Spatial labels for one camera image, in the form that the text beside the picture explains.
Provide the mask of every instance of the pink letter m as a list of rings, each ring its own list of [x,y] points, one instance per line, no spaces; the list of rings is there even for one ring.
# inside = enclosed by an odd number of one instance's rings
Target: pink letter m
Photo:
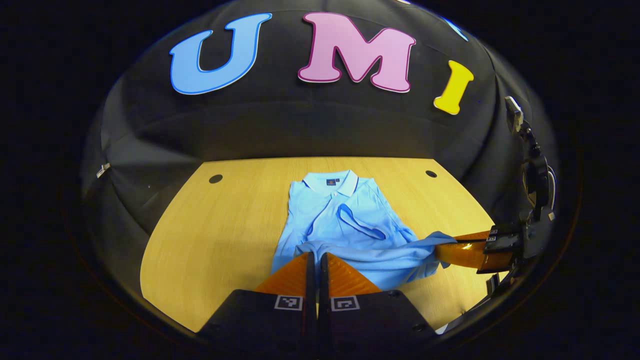
[[[341,77],[333,62],[338,50],[349,77],[356,83],[380,60],[380,70],[371,83],[381,89],[408,92],[409,53],[415,39],[402,31],[382,29],[367,42],[351,19],[336,13],[308,13],[303,19],[314,25],[309,64],[298,71],[298,77],[309,83],[332,83]]]

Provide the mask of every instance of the wooden tabletop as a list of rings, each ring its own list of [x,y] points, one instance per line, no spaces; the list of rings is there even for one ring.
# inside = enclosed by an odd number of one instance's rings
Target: wooden tabletop
[[[203,163],[184,184],[149,239],[140,271],[144,298],[176,322],[199,331],[231,291],[252,290],[269,276],[287,220],[291,182],[309,172],[349,169],[374,178],[418,238],[433,231],[451,236],[476,233],[493,225],[473,196],[431,159],[212,161]],[[218,174],[222,180],[210,183]],[[489,277],[451,265],[399,289],[437,329],[480,301]]]

